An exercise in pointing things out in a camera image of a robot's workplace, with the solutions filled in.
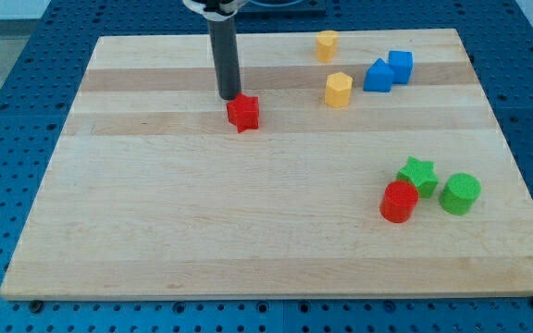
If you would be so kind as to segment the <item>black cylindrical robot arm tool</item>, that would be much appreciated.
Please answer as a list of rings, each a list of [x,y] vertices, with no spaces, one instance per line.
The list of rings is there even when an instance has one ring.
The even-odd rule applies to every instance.
[[[235,16],[248,0],[183,0],[208,26],[219,96],[233,100],[242,90]]]

